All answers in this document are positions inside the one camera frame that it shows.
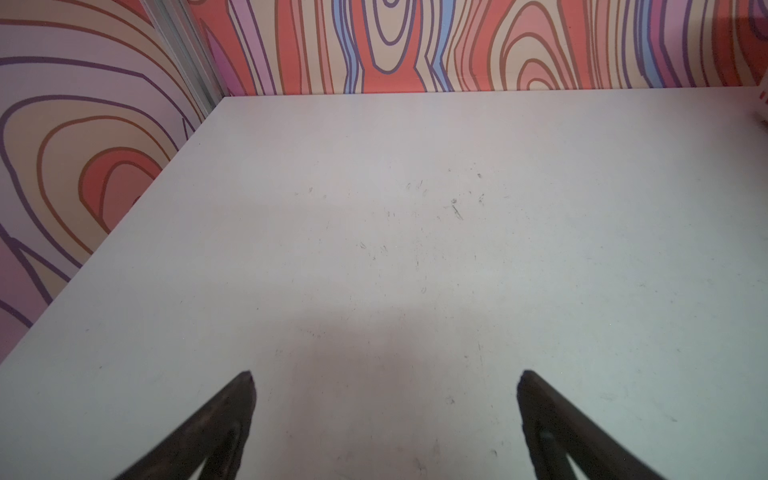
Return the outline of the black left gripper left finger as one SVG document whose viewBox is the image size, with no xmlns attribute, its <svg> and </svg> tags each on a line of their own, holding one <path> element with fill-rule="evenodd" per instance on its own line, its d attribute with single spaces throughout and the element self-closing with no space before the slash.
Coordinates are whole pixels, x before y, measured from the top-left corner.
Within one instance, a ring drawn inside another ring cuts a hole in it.
<svg viewBox="0 0 768 480">
<path fill-rule="evenodd" d="M 118 477 L 234 479 L 256 404 L 252 374 L 243 371 Z"/>
</svg>

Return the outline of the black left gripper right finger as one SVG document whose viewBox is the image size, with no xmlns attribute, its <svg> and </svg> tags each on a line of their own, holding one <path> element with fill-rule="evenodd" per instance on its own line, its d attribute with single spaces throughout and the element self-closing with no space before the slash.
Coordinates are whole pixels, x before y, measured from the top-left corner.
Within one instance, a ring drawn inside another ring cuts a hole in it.
<svg viewBox="0 0 768 480">
<path fill-rule="evenodd" d="M 522 431 L 538 479 L 659 479 L 573 403 L 532 370 L 517 385 Z"/>
</svg>

